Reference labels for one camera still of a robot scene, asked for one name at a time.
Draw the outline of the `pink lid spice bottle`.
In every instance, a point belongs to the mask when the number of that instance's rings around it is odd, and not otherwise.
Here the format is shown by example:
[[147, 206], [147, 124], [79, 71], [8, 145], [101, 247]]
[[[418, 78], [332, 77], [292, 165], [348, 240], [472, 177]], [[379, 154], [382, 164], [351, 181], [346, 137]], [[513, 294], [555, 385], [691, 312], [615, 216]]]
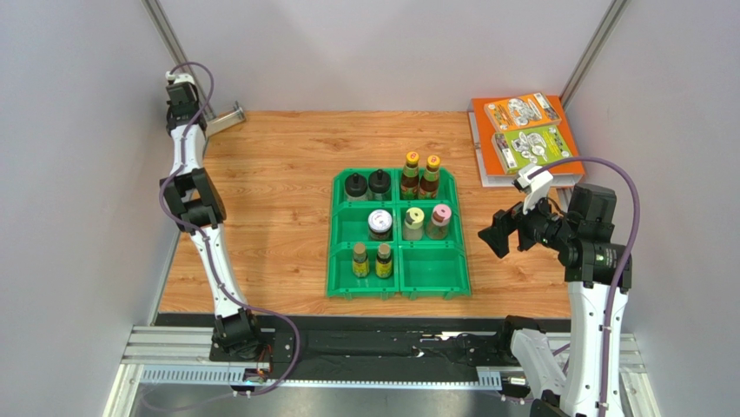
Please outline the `pink lid spice bottle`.
[[453, 211], [447, 204], [435, 205], [426, 225], [426, 235], [432, 240], [446, 239], [452, 216]]

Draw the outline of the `yellow cap soy sauce bottle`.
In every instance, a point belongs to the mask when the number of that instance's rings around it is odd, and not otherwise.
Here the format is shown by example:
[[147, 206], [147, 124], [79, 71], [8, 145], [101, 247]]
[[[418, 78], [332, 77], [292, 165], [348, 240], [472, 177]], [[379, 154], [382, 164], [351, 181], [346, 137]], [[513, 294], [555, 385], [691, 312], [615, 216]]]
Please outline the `yellow cap soy sauce bottle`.
[[439, 168], [441, 159], [439, 156], [431, 155], [426, 159], [426, 168], [422, 173], [418, 189], [418, 198], [431, 200], [437, 197], [439, 191]]

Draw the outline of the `yellow-green lid sesame jar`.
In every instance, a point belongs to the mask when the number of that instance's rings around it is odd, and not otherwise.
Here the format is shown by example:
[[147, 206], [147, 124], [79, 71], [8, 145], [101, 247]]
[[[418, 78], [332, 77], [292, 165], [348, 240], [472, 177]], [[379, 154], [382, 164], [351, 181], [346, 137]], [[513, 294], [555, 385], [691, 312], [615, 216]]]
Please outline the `yellow-green lid sesame jar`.
[[424, 220], [425, 214], [421, 208], [409, 208], [404, 215], [402, 238], [410, 242], [420, 241], [424, 235]]

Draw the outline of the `yellow cap green label bottle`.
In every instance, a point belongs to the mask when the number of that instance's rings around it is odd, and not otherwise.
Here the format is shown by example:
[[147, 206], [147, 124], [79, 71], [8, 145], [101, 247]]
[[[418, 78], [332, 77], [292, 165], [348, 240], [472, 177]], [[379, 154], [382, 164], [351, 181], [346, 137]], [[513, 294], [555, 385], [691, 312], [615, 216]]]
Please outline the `yellow cap green label bottle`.
[[420, 185], [419, 170], [420, 155], [416, 151], [406, 154], [405, 165], [401, 171], [400, 198], [402, 200], [416, 199]]

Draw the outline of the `white lid sauce jar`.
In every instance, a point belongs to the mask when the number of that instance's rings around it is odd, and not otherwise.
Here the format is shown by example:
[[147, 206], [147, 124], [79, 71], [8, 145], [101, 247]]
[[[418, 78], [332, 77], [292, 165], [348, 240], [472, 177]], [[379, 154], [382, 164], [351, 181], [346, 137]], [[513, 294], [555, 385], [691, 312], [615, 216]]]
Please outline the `white lid sauce jar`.
[[372, 211], [367, 218], [368, 236], [377, 242], [389, 241], [393, 233], [393, 216], [385, 209]]

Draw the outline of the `small yellow label oil bottle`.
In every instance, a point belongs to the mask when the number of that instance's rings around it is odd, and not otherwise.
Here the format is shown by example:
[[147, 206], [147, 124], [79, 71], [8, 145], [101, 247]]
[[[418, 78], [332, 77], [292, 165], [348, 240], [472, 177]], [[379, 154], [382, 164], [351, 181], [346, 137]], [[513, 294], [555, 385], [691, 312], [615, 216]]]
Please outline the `small yellow label oil bottle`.
[[352, 270], [358, 278], [366, 278], [369, 275], [367, 246], [363, 242], [356, 242], [353, 246]]

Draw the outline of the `black lid jar white granules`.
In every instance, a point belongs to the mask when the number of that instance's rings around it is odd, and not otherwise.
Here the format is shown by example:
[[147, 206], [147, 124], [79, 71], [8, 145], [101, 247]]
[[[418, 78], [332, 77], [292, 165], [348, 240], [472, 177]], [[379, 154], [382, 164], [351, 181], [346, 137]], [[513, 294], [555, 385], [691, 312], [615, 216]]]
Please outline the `black lid jar white granules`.
[[348, 202], [368, 200], [368, 183], [364, 175], [354, 172], [344, 181], [344, 195]]

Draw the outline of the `silver lid glass jar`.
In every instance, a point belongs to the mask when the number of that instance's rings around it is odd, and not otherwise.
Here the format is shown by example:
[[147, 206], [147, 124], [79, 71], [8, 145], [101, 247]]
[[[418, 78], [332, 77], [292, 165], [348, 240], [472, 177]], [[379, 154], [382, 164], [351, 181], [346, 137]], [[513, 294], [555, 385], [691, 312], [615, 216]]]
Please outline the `silver lid glass jar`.
[[233, 108], [224, 113], [223, 115], [217, 116], [216, 118], [208, 121], [206, 129], [206, 137], [210, 138], [223, 130], [234, 127], [237, 124], [246, 121], [244, 109], [238, 101], [235, 101]]

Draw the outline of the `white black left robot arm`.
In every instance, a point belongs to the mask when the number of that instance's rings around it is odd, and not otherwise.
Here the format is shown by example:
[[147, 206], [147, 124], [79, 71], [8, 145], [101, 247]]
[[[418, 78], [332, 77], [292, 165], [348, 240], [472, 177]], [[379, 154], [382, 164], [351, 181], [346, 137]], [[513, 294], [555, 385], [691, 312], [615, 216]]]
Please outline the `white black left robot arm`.
[[211, 361], [256, 361], [266, 349], [247, 307], [226, 247], [222, 199], [203, 167], [207, 121], [193, 77], [167, 74], [167, 130], [175, 145], [173, 167], [160, 181], [160, 202], [195, 245], [214, 303]]

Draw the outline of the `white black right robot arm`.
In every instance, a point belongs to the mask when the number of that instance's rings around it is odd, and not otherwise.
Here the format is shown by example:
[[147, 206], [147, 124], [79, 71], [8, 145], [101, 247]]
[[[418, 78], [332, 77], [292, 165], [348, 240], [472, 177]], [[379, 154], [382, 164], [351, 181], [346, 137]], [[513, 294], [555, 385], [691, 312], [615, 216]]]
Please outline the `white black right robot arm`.
[[571, 306], [569, 367], [556, 361], [545, 330], [532, 318], [509, 315], [498, 332], [497, 352], [518, 363], [529, 382], [532, 416], [621, 416], [619, 345], [621, 315], [631, 288], [631, 271], [618, 269], [630, 256], [611, 242], [617, 197], [613, 190], [578, 184], [568, 209], [559, 213], [548, 198], [530, 211], [518, 203], [500, 210], [489, 227], [478, 232], [493, 253], [536, 244], [552, 249], [565, 268]]

